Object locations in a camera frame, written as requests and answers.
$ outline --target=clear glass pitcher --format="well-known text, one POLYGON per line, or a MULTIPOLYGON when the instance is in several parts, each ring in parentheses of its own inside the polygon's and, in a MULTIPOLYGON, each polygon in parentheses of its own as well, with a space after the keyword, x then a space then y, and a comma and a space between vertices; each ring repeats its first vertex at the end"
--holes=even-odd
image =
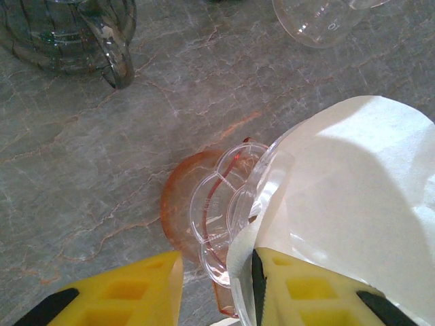
POLYGON ((300 43, 329 48, 341 42, 368 13, 388 0, 273 0, 284 29, 300 43))
POLYGON ((114 88, 134 78, 135 27, 134 0, 0 0, 0 43, 14 56, 63 73, 101 71, 114 88))

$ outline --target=gray marble surface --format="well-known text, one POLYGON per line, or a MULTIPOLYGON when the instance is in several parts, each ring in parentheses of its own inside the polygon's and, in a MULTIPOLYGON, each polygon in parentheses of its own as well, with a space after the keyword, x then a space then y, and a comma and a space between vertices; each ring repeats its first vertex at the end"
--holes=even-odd
MULTIPOLYGON (((79 278, 171 249, 159 197, 185 157, 269 144, 346 98, 435 120, 435 2, 391 0, 327 50, 297 44, 270 1, 138 0, 136 78, 44 73, 0 50, 0 324, 79 278)), ((179 324, 221 318, 186 263, 179 324)))

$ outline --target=glass pitcher handle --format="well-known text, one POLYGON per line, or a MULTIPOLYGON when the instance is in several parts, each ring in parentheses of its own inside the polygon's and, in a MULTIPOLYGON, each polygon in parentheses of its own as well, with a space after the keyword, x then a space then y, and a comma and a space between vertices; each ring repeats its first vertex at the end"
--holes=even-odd
POLYGON ((115 12, 110 5, 100 5, 98 0, 84 1, 78 5, 77 10, 94 33, 109 62, 110 72, 103 70, 103 77, 115 89, 130 85, 135 72, 126 37, 120 31, 120 26, 116 25, 115 12))

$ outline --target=paper towel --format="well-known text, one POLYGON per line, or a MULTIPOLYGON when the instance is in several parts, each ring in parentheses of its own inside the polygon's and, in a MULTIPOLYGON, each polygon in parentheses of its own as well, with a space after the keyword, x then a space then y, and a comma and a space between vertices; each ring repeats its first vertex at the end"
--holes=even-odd
POLYGON ((226 318, 218 321, 217 323, 211 324, 210 326, 240 326, 240 322, 235 318, 226 318))
POLYGON ((305 121, 280 151, 294 157, 287 180, 228 252, 242 324, 255 325, 254 246, 363 280, 435 324, 434 124, 402 103, 359 96, 305 121))

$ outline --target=black sponge edge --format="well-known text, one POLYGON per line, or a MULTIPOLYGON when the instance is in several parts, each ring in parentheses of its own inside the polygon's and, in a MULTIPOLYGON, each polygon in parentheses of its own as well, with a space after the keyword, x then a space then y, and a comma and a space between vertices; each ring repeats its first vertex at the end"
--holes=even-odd
POLYGON ((388 299, 367 291, 356 294, 386 326, 418 326, 388 299))
POLYGON ((257 326, 261 326, 263 318, 264 296, 266 295, 266 278, 263 273, 263 263, 257 250, 252 251, 252 289, 254 290, 254 304, 256 307, 257 326))
POLYGON ((70 288, 49 295, 26 313, 14 326, 47 326, 79 295, 79 290, 70 288))

